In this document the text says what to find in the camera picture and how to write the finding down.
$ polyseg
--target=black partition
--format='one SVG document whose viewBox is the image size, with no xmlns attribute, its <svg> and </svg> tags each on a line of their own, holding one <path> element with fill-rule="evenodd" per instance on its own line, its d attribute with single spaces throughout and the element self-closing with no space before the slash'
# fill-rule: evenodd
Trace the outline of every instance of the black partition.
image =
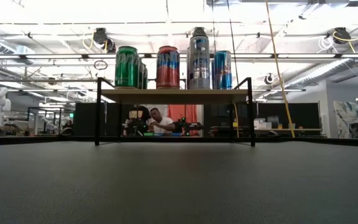
<svg viewBox="0 0 358 224">
<path fill-rule="evenodd" d="M 204 133 L 208 133 L 213 126 L 229 126 L 229 107 L 233 105 L 204 105 Z M 254 103 L 254 119 L 257 114 L 257 104 Z M 239 126 L 248 127 L 247 103 L 237 104 Z"/>
<path fill-rule="evenodd" d="M 319 105 L 318 103 L 289 103 L 292 123 L 296 128 L 320 128 Z M 269 116 L 278 116 L 279 123 L 283 128 L 288 127 L 288 116 L 284 103 L 259 103 L 258 118 L 267 118 Z"/>
<path fill-rule="evenodd" d="M 119 122 L 119 107 L 117 103 L 108 103 L 106 110 L 106 136 L 118 136 L 117 134 L 117 125 L 125 123 L 125 120 L 128 117 L 128 112 L 133 108 L 134 105 L 121 105 L 122 106 L 122 116 L 121 121 Z"/>
<path fill-rule="evenodd" d="M 104 104 L 100 104 L 101 117 L 104 117 Z M 76 103 L 74 115 L 74 135 L 94 136 L 94 117 L 96 116 L 96 103 Z M 105 136 L 106 124 L 104 119 L 100 121 L 101 136 Z"/>
</svg>

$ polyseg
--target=gray table surface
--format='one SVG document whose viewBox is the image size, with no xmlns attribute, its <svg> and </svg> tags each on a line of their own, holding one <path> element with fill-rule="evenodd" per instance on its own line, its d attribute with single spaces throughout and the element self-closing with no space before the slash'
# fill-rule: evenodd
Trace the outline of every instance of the gray table surface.
<svg viewBox="0 0 358 224">
<path fill-rule="evenodd" d="M 358 147 L 0 146 L 0 223 L 358 223 Z"/>
</svg>

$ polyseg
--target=green soda can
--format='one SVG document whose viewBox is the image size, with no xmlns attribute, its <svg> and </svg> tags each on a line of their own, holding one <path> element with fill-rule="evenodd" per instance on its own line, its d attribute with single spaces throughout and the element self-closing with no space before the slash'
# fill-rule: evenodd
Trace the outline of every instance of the green soda can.
<svg viewBox="0 0 358 224">
<path fill-rule="evenodd" d="M 140 65 L 140 72 L 139 72 L 139 89 L 146 90 L 147 89 L 147 68 L 146 65 L 141 63 Z"/>
<path fill-rule="evenodd" d="M 116 88 L 137 88 L 140 58 L 137 49 L 122 46 L 116 54 Z"/>
</svg>

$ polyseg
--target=shelf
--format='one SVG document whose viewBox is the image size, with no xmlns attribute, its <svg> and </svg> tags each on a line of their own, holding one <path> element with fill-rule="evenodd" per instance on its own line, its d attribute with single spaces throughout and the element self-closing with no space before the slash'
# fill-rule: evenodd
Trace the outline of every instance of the shelf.
<svg viewBox="0 0 358 224">
<path fill-rule="evenodd" d="M 122 104 L 203 105 L 245 101 L 248 90 L 102 90 L 102 95 Z"/>
<path fill-rule="evenodd" d="M 230 126 L 212 126 L 211 129 L 214 128 L 230 128 Z M 255 132 L 268 132 L 268 131 L 291 131 L 289 128 L 272 128 L 272 129 L 255 129 Z M 295 128 L 293 131 L 322 131 L 321 128 Z"/>
</svg>

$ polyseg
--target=wooden shelf board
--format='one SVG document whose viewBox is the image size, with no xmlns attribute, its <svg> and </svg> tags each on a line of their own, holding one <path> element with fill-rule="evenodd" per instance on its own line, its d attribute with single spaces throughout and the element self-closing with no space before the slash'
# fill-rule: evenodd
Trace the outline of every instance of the wooden shelf board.
<svg viewBox="0 0 358 224">
<path fill-rule="evenodd" d="M 247 90 L 102 90 L 102 95 L 122 104 L 202 105 L 245 101 Z"/>
</svg>

